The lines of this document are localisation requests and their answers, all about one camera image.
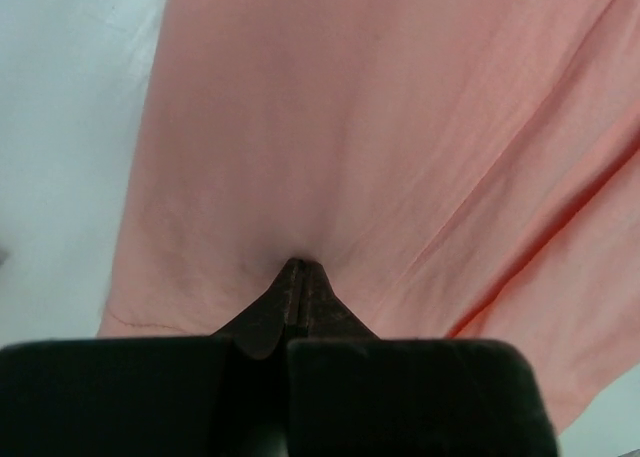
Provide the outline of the pink t-shirt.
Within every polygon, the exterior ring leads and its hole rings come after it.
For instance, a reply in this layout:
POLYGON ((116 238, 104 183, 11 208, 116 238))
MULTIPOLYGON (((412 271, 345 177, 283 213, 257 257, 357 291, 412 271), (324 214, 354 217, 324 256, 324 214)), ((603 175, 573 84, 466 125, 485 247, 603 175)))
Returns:
POLYGON ((99 333, 292 258, 386 338, 495 338, 558 429, 639 361, 639 0, 168 0, 99 333))

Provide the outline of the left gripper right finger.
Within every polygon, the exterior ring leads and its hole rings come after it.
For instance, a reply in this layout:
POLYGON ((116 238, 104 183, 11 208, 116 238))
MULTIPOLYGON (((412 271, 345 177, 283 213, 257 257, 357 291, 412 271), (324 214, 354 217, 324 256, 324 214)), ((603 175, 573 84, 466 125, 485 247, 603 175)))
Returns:
POLYGON ((486 339, 382 340, 296 266, 287 346, 292 456, 554 456, 534 372, 486 339))

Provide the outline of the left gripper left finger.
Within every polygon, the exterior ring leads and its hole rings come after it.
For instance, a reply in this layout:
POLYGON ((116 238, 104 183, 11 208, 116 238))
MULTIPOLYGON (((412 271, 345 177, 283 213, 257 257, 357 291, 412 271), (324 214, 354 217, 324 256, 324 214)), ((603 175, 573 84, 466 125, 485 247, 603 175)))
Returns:
POLYGON ((302 264, 210 336, 40 341, 1 352, 5 456, 283 456, 302 264))

